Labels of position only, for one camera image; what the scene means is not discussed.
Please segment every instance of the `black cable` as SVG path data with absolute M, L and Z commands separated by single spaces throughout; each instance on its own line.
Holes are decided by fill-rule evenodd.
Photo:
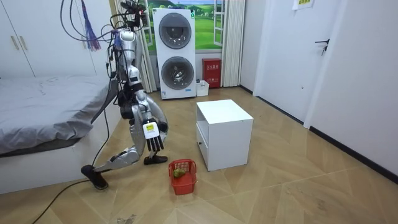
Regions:
M 111 24 L 106 24 L 106 25 L 104 25 L 104 26 L 101 28 L 101 35 L 102 35 L 102 31 L 104 30 L 104 28 L 105 28 L 106 26 L 112 26 L 112 25 L 111 25 Z M 103 39 L 105 42 L 107 42 L 107 43 L 111 43 L 111 42 L 112 42 L 112 34 L 111 34 L 111 39 L 109 40 L 109 42 L 108 42 L 107 40 L 105 40 L 104 37 L 102 37 L 102 39 Z
M 118 28 L 118 23 L 120 23 L 120 22 L 123 23 L 123 26 L 122 26 L 122 27 L 126 26 L 126 23 L 125 23 L 124 21 L 117 21 L 117 22 L 114 24 L 115 28 Z
M 69 6 L 69 19 L 70 19 L 70 24 L 72 24 L 73 29 L 74 29 L 78 34 L 80 34 L 82 37 L 84 37 L 84 38 L 87 39 L 88 37 L 86 37 L 85 35 L 81 34 L 81 33 L 76 29 L 75 25 L 73 24 L 73 21 L 72 21 L 72 3 L 73 3 L 73 0 L 70 1 L 70 6 Z
M 61 25 L 62 25 L 62 29 L 68 34 L 68 36 L 70 36 L 71 38 L 75 39 L 75 40 L 79 40 L 79 41 L 84 41 L 84 42 L 89 42 L 89 41 L 93 41 L 93 40 L 98 40 L 98 41 L 103 41 L 103 40 L 99 40 L 100 38 L 104 37 L 107 34 L 110 34 L 112 32 L 114 32 L 114 30 L 111 30 L 109 32 L 106 32 L 105 34 L 101 35 L 100 37 L 97 37 L 95 39 L 90 39 L 90 40 L 81 40 L 78 39 L 72 35 L 69 34 L 69 32 L 66 30 L 65 26 L 63 25 L 63 19 L 62 19 L 62 10 L 63 10 L 63 3 L 65 2 L 65 0 L 62 0 L 61 2 L 61 10 L 60 10 L 60 20 L 61 20 Z
M 124 64 L 126 65 L 126 72 L 125 72 L 125 75 L 126 75 L 126 80 L 128 81 L 129 80 L 129 75 L 128 75 L 128 72 L 129 72 L 129 67 L 128 67 L 128 65 L 127 65 L 127 59 L 126 59 L 126 54 L 124 53 L 124 49 L 123 49 L 123 46 L 121 45 L 120 46 L 120 48 L 122 48 L 122 53 L 123 53 L 123 58 L 124 58 Z
M 113 18 L 115 18 L 115 17 L 118 17 L 118 16 L 121 16 L 122 17 L 122 19 L 124 19 L 124 17 L 125 16 L 127 16 L 127 15 L 132 15 L 131 13 L 117 13 L 117 14 L 115 14 L 115 15 L 112 15 L 110 18 L 109 18 L 109 23 L 112 25 L 112 27 L 113 27 L 113 29 L 115 28 L 115 26 L 113 25 L 113 22 L 112 22 L 112 19 Z
M 147 106 L 143 105 L 142 103 L 139 103 L 139 105 L 144 106 L 145 107 L 145 112 L 148 112 L 148 107 Z
M 87 181 L 89 181 L 89 180 L 82 180 L 82 181 L 76 182 L 76 183 L 74 183 L 74 184 L 69 185 L 68 187 L 65 187 L 63 190 L 61 190 L 61 191 L 57 194 L 57 196 L 55 196 L 55 198 L 51 201 L 51 203 L 47 206 L 47 208 L 45 208 L 45 210 L 39 215 L 39 217 L 37 217 L 37 218 L 32 222 L 32 224 L 35 224 L 35 223 L 37 222 L 37 220 L 39 220 L 40 218 L 42 218 L 42 216 L 44 215 L 44 213 L 45 213 L 45 212 L 50 208 L 50 206 L 54 203 L 55 199 L 57 199 L 64 191 L 66 191 L 66 189 L 68 189 L 68 188 L 70 188 L 71 186 L 74 186 L 74 185 L 76 185 L 76 184 L 84 183 L 84 182 L 87 182 Z
M 96 158 L 98 157 L 98 154 L 101 152 L 102 148 L 104 148 L 105 144 L 108 142 L 108 140 L 109 140 L 109 135 L 110 135 L 110 133 L 109 133 L 108 118 L 106 117 L 106 108 L 105 108 L 105 105 L 106 105 L 106 102 L 107 102 L 109 93 L 111 92 L 111 84 L 112 84 L 112 79 L 111 79 L 111 77 L 110 77 L 110 75 L 109 75 L 108 66 L 106 67 L 106 72 L 107 72 L 108 77 L 109 77 L 108 92 L 106 93 L 105 101 L 104 101 L 103 105 L 101 106 L 101 109 L 102 109 L 102 107 L 104 108 L 104 117 L 105 117 L 107 135 L 106 135 L 106 140 L 105 140 L 105 142 L 104 142 L 103 145 L 100 147 L 100 149 L 98 150 L 97 154 L 96 154 L 95 157 L 94 157 L 92 166 L 94 165 L 95 160 L 96 160 Z M 44 211 L 39 215 L 39 217 L 37 217 L 37 218 L 33 221 L 32 224 L 35 224 L 35 223 L 44 215 L 44 213 L 51 207 L 51 205 L 54 203 L 54 201 L 55 201 L 64 191 L 66 191 L 66 189 L 68 189 L 68 188 L 70 188 L 70 187 L 72 187 L 72 186 L 74 186 L 74 185 L 76 185 L 76 184 L 84 183 L 84 182 L 87 182 L 87 181 L 90 181 L 90 180 L 82 180 L 82 181 L 76 182 L 76 183 L 74 183 L 74 184 L 70 184 L 70 185 L 66 186 L 64 189 L 62 189 L 62 190 L 57 194 L 57 196 L 55 196 L 55 198 L 50 202 L 50 204 L 44 209 Z

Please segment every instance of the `stacked washer dryer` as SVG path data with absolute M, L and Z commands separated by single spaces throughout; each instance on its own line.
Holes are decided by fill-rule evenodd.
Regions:
M 153 9 L 162 99 L 196 95 L 195 13 Z

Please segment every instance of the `cabinet handle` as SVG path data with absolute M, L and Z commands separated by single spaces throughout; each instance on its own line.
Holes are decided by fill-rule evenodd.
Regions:
M 19 38 L 21 39 L 22 45 L 24 46 L 25 50 L 27 50 L 27 47 L 26 47 L 25 40 L 24 40 L 23 36 L 19 36 Z
M 83 48 L 84 48 L 84 49 L 87 49 L 87 47 L 86 47 L 86 42 L 85 42 L 85 41 L 82 41 L 82 43 L 83 43 Z
M 11 40 L 12 40 L 12 42 L 14 43 L 15 48 L 16 48 L 17 50 L 19 50 L 18 44 L 17 44 L 17 42 L 15 41 L 14 36 L 11 36 Z

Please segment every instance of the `humanoid robot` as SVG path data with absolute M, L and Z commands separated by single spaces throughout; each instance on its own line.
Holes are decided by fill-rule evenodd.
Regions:
M 129 120 L 134 145 L 112 156 L 101 166 L 86 165 L 81 168 L 81 172 L 100 190 L 108 187 L 101 173 L 137 163 L 146 144 L 150 154 L 144 159 L 145 165 L 167 161 L 167 157 L 157 153 L 164 148 L 169 126 L 161 108 L 142 87 L 138 69 L 141 67 L 142 46 L 139 36 L 131 29 L 133 27 L 123 27 L 115 32 L 115 45 L 117 42 L 118 46 L 113 54 L 117 60 L 116 79 L 124 82 L 118 94 L 118 105 L 122 118 Z

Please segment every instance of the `robot leg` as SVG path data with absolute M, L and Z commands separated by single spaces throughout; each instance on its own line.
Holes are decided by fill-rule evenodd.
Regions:
M 93 167 L 92 165 L 85 165 L 81 168 L 81 173 L 89 178 L 91 183 L 93 183 L 93 185 L 99 190 L 103 190 L 108 187 L 108 183 L 104 180 L 101 173 L 132 165 L 139 161 L 144 152 L 146 139 L 144 137 L 144 131 L 142 130 L 139 107 L 134 105 L 131 108 L 134 119 L 129 120 L 130 135 L 135 145 L 130 148 L 126 148 L 115 156 L 112 156 L 102 166 Z

